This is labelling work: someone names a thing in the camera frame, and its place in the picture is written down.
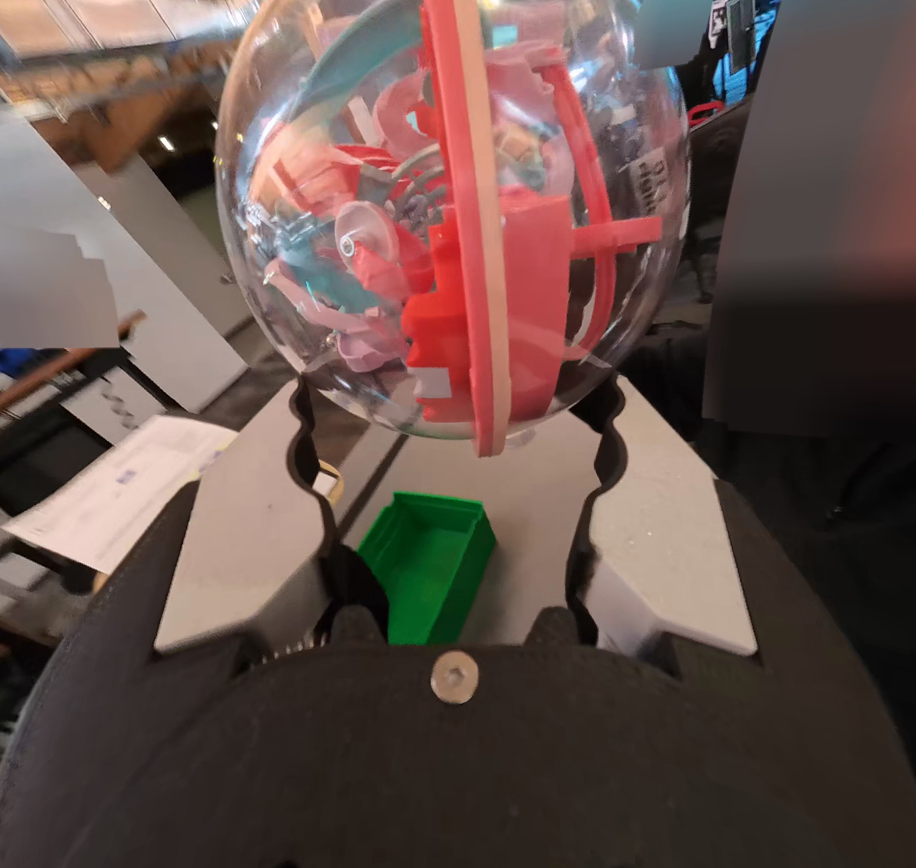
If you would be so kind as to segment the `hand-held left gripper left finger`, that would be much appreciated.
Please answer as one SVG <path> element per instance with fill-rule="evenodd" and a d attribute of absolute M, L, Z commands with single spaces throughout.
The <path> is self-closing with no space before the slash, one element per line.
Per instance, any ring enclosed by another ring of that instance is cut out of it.
<path fill-rule="evenodd" d="M 154 648 L 242 634 L 268 656 L 315 643 L 331 598 L 320 557 L 336 539 L 338 471 L 317 457 L 307 384 L 286 385 L 199 483 Z"/>

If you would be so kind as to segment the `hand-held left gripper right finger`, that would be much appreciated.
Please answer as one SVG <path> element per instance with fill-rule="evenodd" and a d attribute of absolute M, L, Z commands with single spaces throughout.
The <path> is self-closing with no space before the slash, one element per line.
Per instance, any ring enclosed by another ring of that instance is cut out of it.
<path fill-rule="evenodd" d="M 638 657 L 672 635 L 741 657 L 759 649 L 716 481 L 708 466 L 627 381 L 583 510 L 582 568 L 568 602 L 586 643 Z"/>

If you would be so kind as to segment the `clear maze ball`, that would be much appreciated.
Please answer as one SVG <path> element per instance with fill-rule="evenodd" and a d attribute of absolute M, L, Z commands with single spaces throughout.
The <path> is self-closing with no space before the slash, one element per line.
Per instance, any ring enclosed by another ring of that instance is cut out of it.
<path fill-rule="evenodd" d="M 217 201 L 271 345 L 345 410 L 495 457 L 615 371 L 690 211 L 638 0 L 260 0 Z"/>

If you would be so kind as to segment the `printed instruction sheet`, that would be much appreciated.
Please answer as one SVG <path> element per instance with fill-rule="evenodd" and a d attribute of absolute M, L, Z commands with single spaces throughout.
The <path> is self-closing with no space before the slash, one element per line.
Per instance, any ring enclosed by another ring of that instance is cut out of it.
<path fill-rule="evenodd" d="M 113 574 L 186 486 L 193 506 L 202 475 L 242 429 L 153 417 L 48 499 L 2 521 L 2 537 Z"/>

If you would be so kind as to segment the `green plastic bin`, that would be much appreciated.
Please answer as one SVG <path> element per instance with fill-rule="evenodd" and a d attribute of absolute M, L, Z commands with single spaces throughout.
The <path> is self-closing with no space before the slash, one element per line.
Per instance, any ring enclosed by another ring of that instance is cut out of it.
<path fill-rule="evenodd" d="M 455 644 L 496 545 L 481 502 L 394 492 L 357 549 L 387 598 L 387 642 Z"/>

